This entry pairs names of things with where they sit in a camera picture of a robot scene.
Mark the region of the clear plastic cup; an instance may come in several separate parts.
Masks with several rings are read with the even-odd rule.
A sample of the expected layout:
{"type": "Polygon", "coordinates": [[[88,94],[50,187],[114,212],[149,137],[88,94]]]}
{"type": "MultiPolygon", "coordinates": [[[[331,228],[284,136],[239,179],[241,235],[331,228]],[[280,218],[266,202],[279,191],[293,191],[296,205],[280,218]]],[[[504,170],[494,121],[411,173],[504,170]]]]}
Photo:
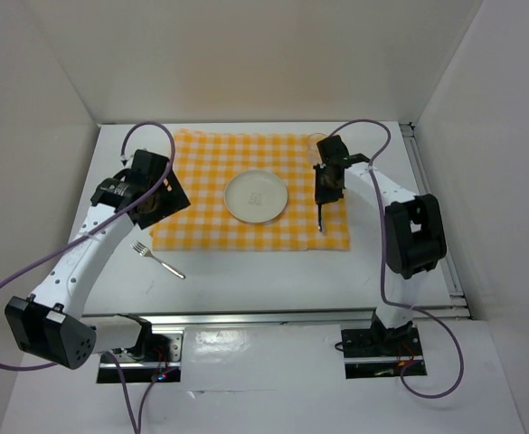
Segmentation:
{"type": "Polygon", "coordinates": [[[326,135],[322,133],[313,133],[307,136],[307,157],[311,166],[320,165],[322,163],[317,144],[325,138],[326,135]]]}

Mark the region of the silver fork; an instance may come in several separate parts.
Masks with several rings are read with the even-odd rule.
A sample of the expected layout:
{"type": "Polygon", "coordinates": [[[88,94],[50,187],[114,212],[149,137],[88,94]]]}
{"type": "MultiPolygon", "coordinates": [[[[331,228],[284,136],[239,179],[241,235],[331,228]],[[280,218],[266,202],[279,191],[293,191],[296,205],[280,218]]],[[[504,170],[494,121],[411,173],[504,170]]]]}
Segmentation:
{"type": "Polygon", "coordinates": [[[160,266],[162,266],[164,269],[169,271],[171,274],[175,275],[179,279],[186,279],[186,275],[180,271],[179,269],[175,268],[174,266],[162,261],[159,259],[151,249],[149,249],[146,245],[144,245],[140,241],[133,241],[130,243],[130,247],[141,257],[148,258],[156,263],[158,263],[160,266]]]}

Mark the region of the silver spoon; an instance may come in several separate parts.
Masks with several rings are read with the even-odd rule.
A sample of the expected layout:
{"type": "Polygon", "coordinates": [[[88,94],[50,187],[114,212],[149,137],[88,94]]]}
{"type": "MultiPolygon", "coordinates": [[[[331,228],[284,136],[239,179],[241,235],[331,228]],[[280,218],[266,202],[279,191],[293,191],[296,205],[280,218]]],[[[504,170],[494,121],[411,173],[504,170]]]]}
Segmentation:
{"type": "Polygon", "coordinates": [[[323,204],[317,203],[316,207],[317,207],[317,229],[319,230],[319,232],[324,233],[325,226],[324,226],[323,213],[322,213],[323,204]]]}

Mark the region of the yellow white checkered cloth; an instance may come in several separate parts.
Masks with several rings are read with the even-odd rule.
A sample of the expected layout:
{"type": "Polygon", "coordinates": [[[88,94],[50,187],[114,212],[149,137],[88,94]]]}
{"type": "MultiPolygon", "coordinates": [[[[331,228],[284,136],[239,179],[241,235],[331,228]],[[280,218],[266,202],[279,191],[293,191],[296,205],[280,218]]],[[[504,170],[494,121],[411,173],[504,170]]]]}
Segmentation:
{"type": "Polygon", "coordinates": [[[152,228],[154,250],[349,250],[345,200],[323,206],[325,231],[317,229],[307,136],[178,130],[175,172],[191,204],[152,228]],[[225,206],[227,183],[249,170],[272,172],[288,188],[288,204],[272,221],[241,222],[225,206]]]}

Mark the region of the cream round plate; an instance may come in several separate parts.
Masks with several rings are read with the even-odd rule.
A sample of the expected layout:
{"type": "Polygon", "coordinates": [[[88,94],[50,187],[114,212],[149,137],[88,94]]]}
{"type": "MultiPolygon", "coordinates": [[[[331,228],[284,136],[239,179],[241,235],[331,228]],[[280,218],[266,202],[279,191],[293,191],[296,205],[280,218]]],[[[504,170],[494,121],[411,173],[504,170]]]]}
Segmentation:
{"type": "Polygon", "coordinates": [[[275,174],[249,170],[235,175],[224,189],[224,203],[241,222],[260,224],[279,217],[288,204],[288,188],[275,174]]]}

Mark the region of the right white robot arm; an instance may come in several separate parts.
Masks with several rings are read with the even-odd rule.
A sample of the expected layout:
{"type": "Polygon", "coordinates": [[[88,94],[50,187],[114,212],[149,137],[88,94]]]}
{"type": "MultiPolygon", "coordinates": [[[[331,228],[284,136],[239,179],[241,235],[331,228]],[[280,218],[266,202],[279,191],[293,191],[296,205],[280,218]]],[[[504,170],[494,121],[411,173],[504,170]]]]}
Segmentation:
{"type": "Polygon", "coordinates": [[[344,197],[344,190],[364,199],[378,212],[384,236],[381,257],[381,302],[375,309],[369,343],[378,354],[390,354],[411,327],[411,309],[427,274],[447,254],[439,202],[418,195],[372,167],[362,154],[316,156],[317,228],[325,230],[322,207],[344,197]]]}

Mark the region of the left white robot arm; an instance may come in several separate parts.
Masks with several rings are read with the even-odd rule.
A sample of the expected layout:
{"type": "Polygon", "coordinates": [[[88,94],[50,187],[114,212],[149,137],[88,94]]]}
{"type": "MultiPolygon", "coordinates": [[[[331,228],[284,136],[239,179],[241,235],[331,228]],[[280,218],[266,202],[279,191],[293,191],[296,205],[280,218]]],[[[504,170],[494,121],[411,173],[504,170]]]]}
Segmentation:
{"type": "Polygon", "coordinates": [[[77,369],[92,354],[122,350],[146,359],[163,339],[131,314],[82,321],[87,299],[116,247],[135,227],[145,229],[190,202],[173,173],[125,168],[102,181],[90,198],[83,230],[49,275],[26,298],[12,297],[5,317],[18,348],[77,369]]]}

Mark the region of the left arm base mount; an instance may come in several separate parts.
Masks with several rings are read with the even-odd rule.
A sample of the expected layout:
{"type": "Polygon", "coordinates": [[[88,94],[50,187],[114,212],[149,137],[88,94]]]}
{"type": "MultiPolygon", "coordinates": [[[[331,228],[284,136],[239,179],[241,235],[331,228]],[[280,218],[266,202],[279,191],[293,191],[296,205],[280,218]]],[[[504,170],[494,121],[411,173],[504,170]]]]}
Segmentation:
{"type": "Polygon", "coordinates": [[[143,355],[133,355],[126,349],[111,351],[127,384],[181,381],[184,330],[159,328],[154,335],[151,347],[143,355]]]}

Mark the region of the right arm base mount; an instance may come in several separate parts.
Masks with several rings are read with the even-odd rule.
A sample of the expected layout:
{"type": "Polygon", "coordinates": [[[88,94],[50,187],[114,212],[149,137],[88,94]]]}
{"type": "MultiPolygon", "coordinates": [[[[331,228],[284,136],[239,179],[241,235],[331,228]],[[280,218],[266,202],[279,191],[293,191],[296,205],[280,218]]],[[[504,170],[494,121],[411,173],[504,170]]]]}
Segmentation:
{"type": "Polygon", "coordinates": [[[377,344],[369,329],[342,329],[341,340],[334,344],[344,358],[345,378],[373,379],[426,376],[420,335],[413,327],[405,337],[377,344]]]}

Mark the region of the aluminium rail frame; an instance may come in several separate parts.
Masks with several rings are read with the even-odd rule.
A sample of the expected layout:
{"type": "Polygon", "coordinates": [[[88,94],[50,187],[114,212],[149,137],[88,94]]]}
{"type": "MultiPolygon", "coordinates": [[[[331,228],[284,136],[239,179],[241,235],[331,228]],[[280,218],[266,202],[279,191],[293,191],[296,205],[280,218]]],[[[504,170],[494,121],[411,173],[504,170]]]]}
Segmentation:
{"type": "Polygon", "coordinates": [[[439,202],[401,186],[397,127],[312,138],[105,127],[77,234],[33,290],[97,317],[372,309],[387,328],[449,302],[439,202]]]}

